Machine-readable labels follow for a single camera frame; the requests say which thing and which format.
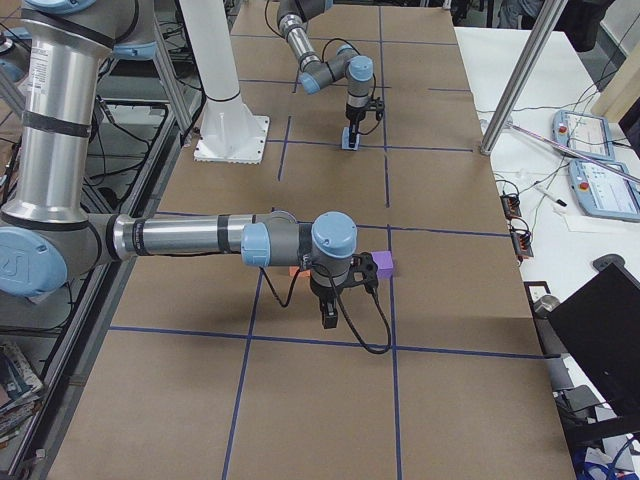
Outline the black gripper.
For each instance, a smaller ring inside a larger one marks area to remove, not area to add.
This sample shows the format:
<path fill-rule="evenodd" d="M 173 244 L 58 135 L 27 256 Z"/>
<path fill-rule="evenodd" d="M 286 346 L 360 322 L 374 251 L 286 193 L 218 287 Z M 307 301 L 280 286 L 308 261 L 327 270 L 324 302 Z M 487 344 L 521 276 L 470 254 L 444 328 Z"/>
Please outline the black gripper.
<path fill-rule="evenodd" d="M 354 254 L 350 260 L 322 257 L 311 268 L 311 290 L 320 299 L 324 329 L 335 329 L 338 322 L 336 299 L 344 289 L 363 286 L 370 295 L 377 294 L 377 264 L 370 252 Z"/>
<path fill-rule="evenodd" d="M 346 103 L 346 118 L 349 120 L 348 144 L 354 145 L 357 140 L 357 125 L 363 121 L 368 112 L 374 112 L 377 121 L 384 116 L 384 101 L 372 97 L 349 97 Z"/>

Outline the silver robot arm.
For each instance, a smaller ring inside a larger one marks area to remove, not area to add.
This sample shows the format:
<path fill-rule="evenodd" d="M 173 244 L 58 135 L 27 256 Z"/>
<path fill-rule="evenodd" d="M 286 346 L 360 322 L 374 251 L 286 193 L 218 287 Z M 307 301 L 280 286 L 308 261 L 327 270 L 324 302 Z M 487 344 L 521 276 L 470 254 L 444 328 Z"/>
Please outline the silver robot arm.
<path fill-rule="evenodd" d="M 377 86 L 373 60 L 343 41 L 336 54 L 326 60 L 309 40 L 305 24 L 333 6 L 331 1 L 281 1 L 277 10 L 279 34 L 290 46 L 299 67 L 299 80 L 306 93 L 315 94 L 339 80 L 347 81 L 345 116 L 341 148 L 356 150 L 361 137 L 361 122 L 373 112 L 376 120 L 384 117 L 384 101 L 375 95 Z"/>
<path fill-rule="evenodd" d="M 306 223 L 285 211 L 187 218 L 134 218 L 111 195 L 108 214 L 86 211 L 85 188 L 127 175 L 136 181 L 153 147 L 128 134 L 136 155 L 108 155 L 102 125 L 111 114 L 96 89 L 115 60 L 153 61 L 184 133 L 203 128 L 195 157 L 205 162 L 257 164 L 270 126 L 244 103 L 220 1 L 181 1 L 184 44 L 200 77 L 201 112 L 191 113 L 150 1 L 26 1 L 21 17 L 31 37 L 28 92 L 22 112 L 20 164 L 1 208 L 1 289 L 38 297 L 93 268 L 134 257 L 238 255 L 260 269 L 308 272 L 327 329 L 347 317 L 341 294 L 378 288 L 376 265 L 356 250 L 357 228 L 331 211 Z"/>

